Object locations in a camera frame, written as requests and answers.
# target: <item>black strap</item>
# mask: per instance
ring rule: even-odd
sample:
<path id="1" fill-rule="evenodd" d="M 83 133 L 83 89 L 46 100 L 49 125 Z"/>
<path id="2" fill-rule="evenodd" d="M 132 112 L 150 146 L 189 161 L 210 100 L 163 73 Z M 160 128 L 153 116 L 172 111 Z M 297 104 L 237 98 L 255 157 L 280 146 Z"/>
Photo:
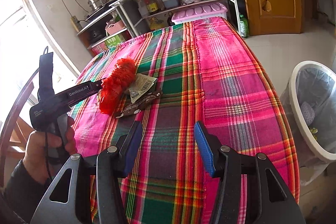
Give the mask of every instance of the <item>black strap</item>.
<path id="1" fill-rule="evenodd" d="M 53 90 L 53 52 L 45 53 L 40 56 L 39 81 L 40 86 L 38 90 L 39 101 L 44 101 L 50 96 L 55 95 Z"/>

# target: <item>tile floor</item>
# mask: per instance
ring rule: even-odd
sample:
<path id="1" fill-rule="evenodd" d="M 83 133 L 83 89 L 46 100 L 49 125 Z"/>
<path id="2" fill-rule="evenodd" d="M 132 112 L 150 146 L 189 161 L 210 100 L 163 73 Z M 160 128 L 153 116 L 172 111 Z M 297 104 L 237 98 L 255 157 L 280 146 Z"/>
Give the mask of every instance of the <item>tile floor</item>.
<path id="1" fill-rule="evenodd" d="M 278 95 L 285 90 L 294 67 L 306 60 L 320 62 L 331 68 L 336 53 L 334 27 L 317 21 L 307 22 L 305 33 L 259 35 L 245 39 Z M 309 170 L 300 169 L 301 176 Z M 299 206 L 305 218 L 317 216 L 336 194 L 336 176 L 320 175 L 311 184 L 301 187 Z"/>

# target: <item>red plastic bag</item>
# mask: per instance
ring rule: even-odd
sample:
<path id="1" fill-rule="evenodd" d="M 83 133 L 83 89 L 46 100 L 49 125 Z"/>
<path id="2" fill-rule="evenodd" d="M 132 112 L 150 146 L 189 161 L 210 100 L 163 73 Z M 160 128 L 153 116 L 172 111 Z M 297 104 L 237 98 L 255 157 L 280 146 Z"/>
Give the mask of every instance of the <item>red plastic bag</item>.
<path id="1" fill-rule="evenodd" d="M 114 65 L 110 76 L 103 79 L 100 90 L 100 112 L 112 115 L 117 107 L 122 93 L 135 80 L 135 63 L 131 58 L 121 58 Z"/>

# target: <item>green bottle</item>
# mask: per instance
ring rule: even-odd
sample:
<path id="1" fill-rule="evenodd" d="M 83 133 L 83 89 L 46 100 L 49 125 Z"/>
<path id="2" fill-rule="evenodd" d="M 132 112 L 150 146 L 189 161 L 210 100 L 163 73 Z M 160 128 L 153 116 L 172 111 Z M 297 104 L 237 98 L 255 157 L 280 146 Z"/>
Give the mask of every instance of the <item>green bottle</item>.
<path id="1" fill-rule="evenodd" d="M 249 25 L 247 23 L 247 19 L 243 15 L 239 16 L 241 37 L 247 38 L 249 36 Z"/>

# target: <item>plaid tablecloth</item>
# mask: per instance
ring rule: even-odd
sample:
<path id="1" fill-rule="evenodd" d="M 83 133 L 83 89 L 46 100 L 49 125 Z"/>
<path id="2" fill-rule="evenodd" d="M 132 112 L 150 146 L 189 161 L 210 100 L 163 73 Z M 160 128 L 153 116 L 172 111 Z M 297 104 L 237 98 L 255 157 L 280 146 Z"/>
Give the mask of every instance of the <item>plaid tablecloth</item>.
<path id="1" fill-rule="evenodd" d="M 131 39 L 94 57 L 78 83 L 107 77 L 116 60 L 127 56 L 135 60 L 138 73 L 158 78 L 161 98 L 137 115 L 115 119 L 100 114 L 92 96 L 76 105 L 71 116 L 83 156 L 115 144 L 134 120 L 142 122 L 132 174 L 121 183 L 129 223 L 209 222 L 218 179 L 204 171 L 193 135 L 197 120 L 240 153 L 266 153 L 298 201 L 297 158 L 280 100 L 263 67 L 228 22 L 198 20 Z M 124 96 L 118 110 L 128 102 Z M 238 223 L 245 220 L 244 178 L 241 189 Z M 92 178 L 96 221 L 95 194 Z"/>

